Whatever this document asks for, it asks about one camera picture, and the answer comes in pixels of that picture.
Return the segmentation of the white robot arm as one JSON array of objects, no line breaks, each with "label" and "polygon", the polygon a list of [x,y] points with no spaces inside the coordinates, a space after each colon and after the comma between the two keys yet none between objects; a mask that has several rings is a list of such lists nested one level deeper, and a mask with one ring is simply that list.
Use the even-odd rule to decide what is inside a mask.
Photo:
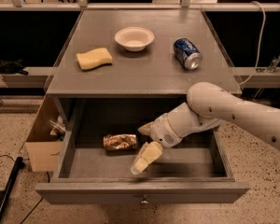
[{"label": "white robot arm", "polygon": [[280,109],[245,101],[215,84],[199,82],[189,88],[185,103],[138,129],[152,141],[140,148],[131,172],[141,174],[166,148],[192,133],[213,129],[222,120],[280,150]]}]

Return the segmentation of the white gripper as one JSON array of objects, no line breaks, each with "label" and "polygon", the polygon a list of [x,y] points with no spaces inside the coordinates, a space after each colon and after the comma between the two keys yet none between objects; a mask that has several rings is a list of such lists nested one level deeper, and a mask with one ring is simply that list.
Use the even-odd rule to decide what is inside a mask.
[{"label": "white gripper", "polygon": [[149,136],[153,142],[145,142],[133,161],[131,172],[141,174],[148,166],[158,159],[164,148],[178,145],[184,137],[192,133],[201,133],[216,128],[219,119],[203,118],[192,111],[186,103],[172,111],[164,113],[153,122],[138,128],[142,135]]}]

